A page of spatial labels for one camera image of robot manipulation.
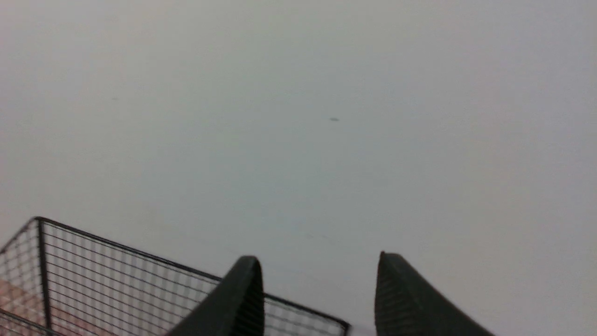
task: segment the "white surface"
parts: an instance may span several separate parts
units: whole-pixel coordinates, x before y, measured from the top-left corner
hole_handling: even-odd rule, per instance
[[[359,334],[385,249],[499,335],[595,335],[589,3],[2,1],[0,232],[255,254]]]

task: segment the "wire mesh basket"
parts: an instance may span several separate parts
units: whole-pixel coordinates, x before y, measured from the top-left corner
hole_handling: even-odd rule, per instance
[[[221,281],[36,217],[0,250],[0,335],[165,335]],[[263,302],[266,336],[348,332],[336,317],[269,294]]]

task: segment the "metal wire grid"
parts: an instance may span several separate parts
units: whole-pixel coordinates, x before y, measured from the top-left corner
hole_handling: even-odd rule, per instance
[[[44,323],[38,232],[28,223],[0,251],[0,309]]]
[[[0,335],[61,336],[18,315],[0,311]]]
[[[39,253],[38,222],[45,253]],[[51,326],[64,335],[163,335],[221,280],[45,218],[28,223],[0,252],[0,279],[13,294],[0,308],[45,325],[46,274]],[[340,336],[348,329],[267,294],[265,313],[266,336]]]

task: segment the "black wire basket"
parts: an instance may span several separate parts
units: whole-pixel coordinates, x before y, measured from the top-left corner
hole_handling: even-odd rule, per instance
[[[202,332],[210,328],[218,331]],[[264,294],[259,262],[250,257],[222,279],[42,217],[0,250],[0,335],[224,335],[222,330],[346,336],[349,324]]]

